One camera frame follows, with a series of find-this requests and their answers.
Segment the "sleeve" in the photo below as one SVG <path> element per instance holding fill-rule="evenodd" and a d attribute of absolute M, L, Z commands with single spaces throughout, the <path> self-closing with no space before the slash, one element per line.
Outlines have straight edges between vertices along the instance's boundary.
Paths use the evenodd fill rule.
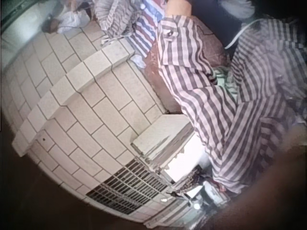
<path fill-rule="evenodd" d="M 157 32 L 160 75 L 209 150 L 211 162 L 219 167 L 225 136 L 236 111 L 235 100 L 216 85 L 192 19 L 166 17 Z"/>

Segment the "person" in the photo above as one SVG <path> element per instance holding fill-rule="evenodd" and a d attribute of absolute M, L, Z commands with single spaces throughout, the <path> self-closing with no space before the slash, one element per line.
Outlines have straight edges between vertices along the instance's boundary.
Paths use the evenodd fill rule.
<path fill-rule="evenodd" d="M 166 5 L 157 30 L 159 73 L 206 147 L 213 179 L 240 194 L 287 148 L 290 129 L 306 130 L 306 31 L 295 18 L 243 22 L 227 77 L 235 98 L 216 85 L 190 19 L 192 3 Z"/>

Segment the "ventilation grille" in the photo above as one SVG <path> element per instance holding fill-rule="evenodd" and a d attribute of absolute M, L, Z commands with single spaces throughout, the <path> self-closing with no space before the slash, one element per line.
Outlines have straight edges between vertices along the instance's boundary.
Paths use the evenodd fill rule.
<path fill-rule="evenodd" d="M 128 215 L 166 187 L 167 185 L 135 158 L 86 195 L 104 206 Z"/>

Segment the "white tiled wall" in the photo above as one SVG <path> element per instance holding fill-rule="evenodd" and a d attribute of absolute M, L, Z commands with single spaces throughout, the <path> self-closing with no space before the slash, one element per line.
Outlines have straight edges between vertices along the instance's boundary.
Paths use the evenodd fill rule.
<path fill-rule="evenodd" d="M 101 49 L 102 35 L 95 22 L 65 35 L 39 34 L 3 74 L 1 108 L 21 156 L 79 199 L 144 222 L 158 203 L 127 216 L 85 198 L 138 156 L 131 142 L 164 112 L 126 62 L 132 47 L 121 40 Z"/>

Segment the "beige tile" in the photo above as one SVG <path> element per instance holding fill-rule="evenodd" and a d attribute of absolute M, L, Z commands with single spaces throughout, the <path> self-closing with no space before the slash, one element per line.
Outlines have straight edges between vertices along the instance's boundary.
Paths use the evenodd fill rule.
<path fill-rule="evenodd" d="M 78 95 L 76 100 L 70 103 L 68 107 L 90 134 L 103 124 L 81 95 Z"/>
<path fill-rule="evenodd" d="M 65 75 L 65 71 L 54 53 L 50 54 L 42 62 L 42 65 L 52 85 L 55 85 Z"/>
<path fill-rule="evenodd" d="M 20 109 L 21 106 L 25 102 L 25 98 L 23 94 L 21 93 L 21 89 L 19 88 L 19 85 L 16 79 L 13 79 L 11 81 L 10 91 L 11 91 L 11 95 L 12 95 L 13 101 L 15 102 L 17 109 Z"/>
<path fill-rule="evenodd" d="M 119 157 L 116 158 L 116 160 L 122 165 L 128 164 L 133 159 L 134 155 L 129 150 L 124 151 L 123 154 L 121 154 Z"/>
<path fill-rule="evenodd" d="M 76 54 L 71 55 L 66 61 L 62 63 L 64 69 L 68 73 L 71 71 L 74 67 L 76 67 L 80 63 L 80 59 Z"/>
<path fill-rule="evenodd" d="M 34 53 L 34 47 L 32 42 L 30 42 L 29 44 L 26 45 L 26 47 L 23 49 L 23 58 L 24 61 L 27 61 L 28 58 Z"/>
<path fill-rule="evenodd" d="M 122 145 L 106 126 L 99 128 L 92 136 L 114 158 L 126 150 L 125 146 Z"/>
<path fill-rule="evenodd" d="M 101 99 L 105 97 L 105 94 L 102 92 L 96 82 L 87 87 L 82 92 L 82 95 L 91 107 L 96 105 Z"/>
<path fill-rule="evenodd" d="M 46 58 L 50 53 L 52 53 L 52 49 L 47 41 L 44 33 L 40 33 L 38 36 L 35 37 L 33 41 L 33 46 L 37 53 L 38 59 L 42 61 Z"/>
<path fill-rule="evenodd" d="M 88 187 L 86 187 L 85 185 L 82 185 L 80 188 L 77 189 L 77 192 L 82 194 L 82 195 L 86 195 L 89 191 L 91 191 L 91 189 L 89 189 Z"/>
<path fill-rule="evenodd" d="M 89 157 L 94 156 L 101 150 L 100 145 L 85 131 L 79 122 L 75 123 L 67 134 Z"/>
<path fill-rule="evenodd" d="M 8 108 L 8 114 L 12 118 L 13 123 L 15 124 L 16 128 L 19 129 L 23 123 L 23 119 L 21 118 L 14 102 L 11 102 Z"/>
<path fill-rule="evenodd" d="M 84 63 L 80 63 L 67 73 L 67 78 L 77 92 L 82 92 L 94 82 L 94 78 Z"/>
<path fill-rule="evenodd" d="M 54 145 L 54 141 L 50 138 L 50 136 L 44 130 L 40 132 L 40 135 L 37 138 L 37 141 L 46 151 L 49 151 L 51 147 Z"/>
<path fill-rule="evenodd" d="M 72 47 L 63 34 L 57 34 L 50 38 L 49 41 L 60 62 L 65 61 L 74 53 Z"/>
<path fill-rule="evenodd" d="M 107 179 L 111 177 L 111 174 L 107 173 L 105 170 L 102 170 L 100 173 L 98 173 L 94 178 L 98 180 L 99 182 L 103 183 Z"/>
<path fill-rule="evenodd" d="M 20 131 L 28 143 L 31 143 L 36 136 L 35 130 L 27 119 L 20 126 Z"/>
<path fill-rule="evenodd" d="M 38 106 L 35 106 L 32 109 L 32 111 L 29 113 L 28 119 L 33 125 L 36 132 L 39 132 L 47 122 L 46 118 L 44 117 Z"/>
<path fill-rule="evenodd" d="M 97 80 L 97 83 L 118 110 L 132 101 L 127 91 L 112 72 L 102 76 Z"/>
<path fill-rule="evenodd" d="M 85 170 L 91 176 L 94 176 L 101 168 L 91 158 L 89 158 L 81 149 L 77 148 L 70 158 L 78 164 L 83 170 Z"/>
<path fill-rule="evenodd" d="M 155 122 L 161 115 L 162 113 L 157 105 L 155 105 L 145 113 L 145 116 L 151 124 Z"/>
<path fill-rule="evenodd" d="M 95 21 L 90 21 L 88 25 L 82 29 L 91 42 L 105 35 Z"/>
<path fill-rule="evenodd" d="M 119 140 L 130 150 L 135 156 L 139 156 L 139 154 L 134 150 L 131 146 L 131 143 L 138 137 L 136 132 L 133 131 L 131 127 L 127 128 L 124 132 L 122 132 L 118 138 Z"/>
<path fill-rule="evenodd" d="M 113 69 L 113 72 L 143 113 L 154 105 L 152 97 L 127 62 Z"/>
<path fill-rule="evenodd" d="M 91 177 L 89 174 L 87 174 L 83 169 L 79 169 L 77 172 L 75 172 L 73 174 L 73 176 L 78 181 L 80 181 L 81 183 L 83 183 L 84 185 L 89 187 L 90 189 L 93 189 L 97 185 L 100 184 L 97 180 L 95 180 L 93 177 Z"/>
<path fill-rule="evenodd" d="M 56 184 L 61 184 L 62 180 L 60 180 L 51 170 L 49 170 L 49 168 L 43 164 L 42 162 L 40 162 L 38 164 L 38 167 L 51 179 L 53 180 Z"/>
<path fill-rule="evenodd" d="M 137 134 L 141 134 L 146 128 L 150 126 L 150 123 L 137 107 L 135 102 L 130 102 L 120 111 L 120 113 L 128 121 L 131 127 L 137 132 Z"/>
<path fill-rule="evenodd" d="M 82 61 L 95 53 L 94 46 L 83 33 L 78 34 L 69 40 L 69 42 Z"/>
<path fill-rule="evenodd" d="M 133 49 L 133 47 L 129 44 L 129 42 L 125 39 L 122 38 L 119 40 L 120 43 L 125 47 L 125 49 L 127 50 L 127 52 L 129 53 L 129 57 L 131 57 L 132 55 L 134 55 L 135 50 Z"/>
<path fill-rule="evenodd" d="M 93 109 L 116 136 L 129 126 L 108 98 L 103 99 Z"/>
<path fill-rule="evenodd" d="M 28 117 L 30 112 L 31 112 L 31 109 L 28 106 L 27 102 L 25 102 L 24 105 L 19 110 L 20 116 L 22 117 L 23 120 L 25 120 Z"/>
<path fill-rule="evenodd" d="M 63 131 L 59 124 L 55 120 L 51 120 L 48 127 L 46 127 L 46 132 L 55 141 L 55 143 L 67 154 L 69 155 L 74 151 L 77 146 L 71 140 L 71 138 Z"/>
<path fill-rule="evenodd" d="M 21 90 L 24 94 L 24 97 L 28 105 L 30 106 L 31 109 L 33 109 L 34 106 L 36 106 L 37 103 L 39 102 L 40 97 L 30 78 L 27 78 L 23 82 L 23 84 L 21 85 Z"/>
<path fill-rule="evenodd" d="M 56 120 L 65 131 L 67 131 L 77 121 L 66 107 L 60 108 Z"/>
<path fill-rule="evenodd" d="M 33 143 L 31 150 L 51 171 L 58 166 L 58 163 L 43 149 L 43 147 L 40 146 L 37 141 Z"/>
<path fill-rule="evenodd" d="M 49 78 L 44 78 L 43 81 L 37 86 L 36 90 L 40 97 L 45 96 L 45 94 L 51 89 L 52 85 Z"/>
<path fill-rule="evenodd" d="M 50 149 L 49 154 L 70 174 L 73 174 L 79 169 L 79 167 L 57 145 L 54 145 L 52 149 Z"/>
<path fill-rule="evenodd" d="M 25 65 L 29 71 L 30 77 L 33 81 L 34 86 L 38 86 L 40 82 L 46 77 L 38 58 L 36 55 L 32 55 L 26 62 Z"/>
<path fill-rule="evenodd" d="M 101 50 L 90 55 L 86 60 L 84 60 L 84 63 L 96 78 L 98 75 L 102 76 L 111 69 L 111 62 L 101 52 Z"/>
<path fill-rule="evenodd" d="M 122 166 L 104 150 L 96 154 L 93 160 L 112 175 L 122 168 Z"/>
<path fill-rule="evenodd" d="M 77 189 L 82 185 L 79 181 L 73 178 L 73 176 L 71 176 L 67 171 L 65 171 L 61 166 L 58 166 L 53 171 L 53 173 L 73 189 Z"/>
<path fill-rule="evenodd" d="M 48 91 L 45 96 L 39 101 L 38 107 L 41 109 L 41 111 L 48 120 L 54 118 L 60 109 L 59 103 L 50 91 Z"/>
<path fill-rule="evenodd" d="M 79 95 L 66 77 L 61 78 L 51 91 L 60 105 L 68 105 Z"/>
<path fill-rule="evenodd" d="M 128 52 L 119 41 L 115 41 L 112 44 L 102 48 L 102 52 L 111 61 L 113 68 L 123 63 L 129 57 Z"/>

